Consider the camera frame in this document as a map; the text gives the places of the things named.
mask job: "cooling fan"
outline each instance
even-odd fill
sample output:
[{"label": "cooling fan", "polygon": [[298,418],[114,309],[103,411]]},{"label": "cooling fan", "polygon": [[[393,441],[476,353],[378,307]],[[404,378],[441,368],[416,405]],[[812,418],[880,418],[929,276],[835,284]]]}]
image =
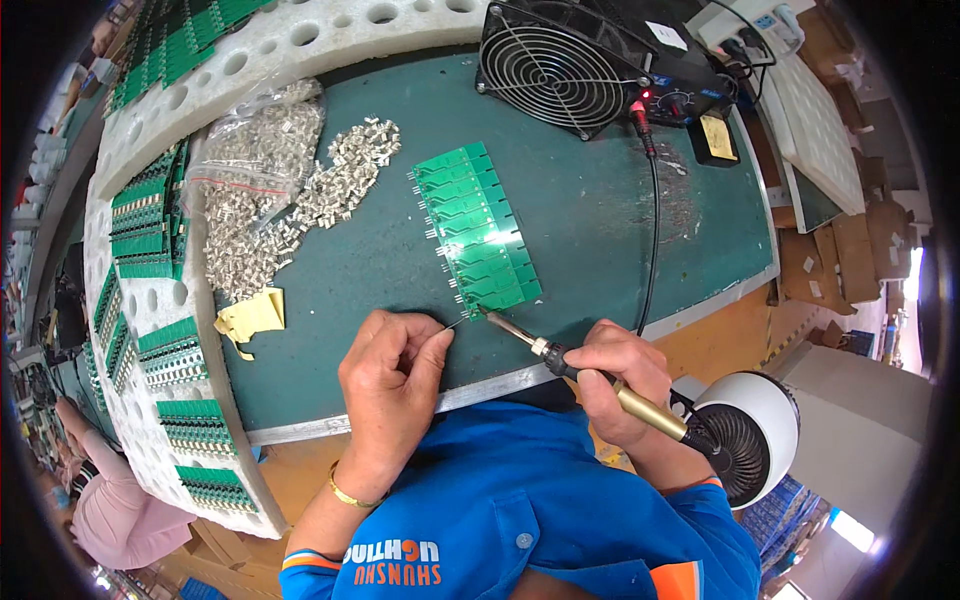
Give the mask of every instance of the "cooling fan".
[{"label": "cooling fan", "polygon": [[777,380],[760,372],[717,379],[694,403],[691,429],[718,438],[720,453],[708,457],[731,507],[741,509],[772,490],[793,463],[800,438],[800,412]]},{"label": "cooling fan", "polygon": [[585,141],[623,115],[658,51],[585,4],[491,2],[477,91]]}]

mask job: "gold bracelet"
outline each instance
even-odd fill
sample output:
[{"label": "gold bracelet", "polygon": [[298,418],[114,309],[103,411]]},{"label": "gold bracelet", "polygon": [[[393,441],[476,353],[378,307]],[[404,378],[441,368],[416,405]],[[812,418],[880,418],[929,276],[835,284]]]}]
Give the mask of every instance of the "gold bracelet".
[{"label": "gold bracelet", "polygon": [[330,484],[330,489],[333,490],[333,493],[337,496],[338,500],[345,504],[349,504],[350,506],[355,506],[361,509],[375,509],[383,504],[383,501],[387,496],[380,498],[376,502],[364,502],[363,500],[357,500],[356,498],[343,493],[343,491],[338,488],[337,484],[333,481],[333,473],[336,472],[338,463],[340,463],[340,461],[333,461],[333,464],[330,465],[330,473],[326,477],[327,482]]}]

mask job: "fan grille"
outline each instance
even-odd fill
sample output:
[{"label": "fan grille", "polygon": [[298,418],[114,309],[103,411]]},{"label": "fan grille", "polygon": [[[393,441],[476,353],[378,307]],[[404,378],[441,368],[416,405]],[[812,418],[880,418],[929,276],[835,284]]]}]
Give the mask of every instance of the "fan grille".
[{"label": "fan grille", "polygon": [[[717,442],[723,449],[710,464],[723,482],[730,503],[739,506],[754,499],[770,473],[770,450],[756,422],[727,404],[698,408],[697,415],[708,421],[720,438]],[[689,424],[701,435],[709,435],[696,419]]]},{"label": "fan grille", "polygon": [[623,84],[610,63],[576,36],[547,27],[510,27],[480,46],[486,89],[552,125],[602,128],[623,109]]}]

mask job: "white paper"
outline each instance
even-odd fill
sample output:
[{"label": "white paper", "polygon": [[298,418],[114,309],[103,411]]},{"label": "white paper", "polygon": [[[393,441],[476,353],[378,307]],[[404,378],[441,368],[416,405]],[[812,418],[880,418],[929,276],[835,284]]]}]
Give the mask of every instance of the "white paper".
[{"label": "white paper", "polygon": [[686,42],[674,28],[650,21],[646,23],[650,31],[654,33],[654,36],[657,36],[657,39],[660,40],[660,43],[673,46],[674,48],[680,48],[681,50],[687,50]]}]

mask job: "pink shirt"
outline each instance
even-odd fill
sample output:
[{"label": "pink shirt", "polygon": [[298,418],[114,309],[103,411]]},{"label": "pink shirt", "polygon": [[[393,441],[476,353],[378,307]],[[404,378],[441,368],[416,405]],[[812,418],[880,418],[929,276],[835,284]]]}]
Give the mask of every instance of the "pink shirt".
[{"label": "pink shirt", "polygon": [[129,569],[151,564],[190,540],[197,516],[154,498],[130,465],[93,430],[81,440],[100,471],[80,494],[71,531],[97,563]]}]

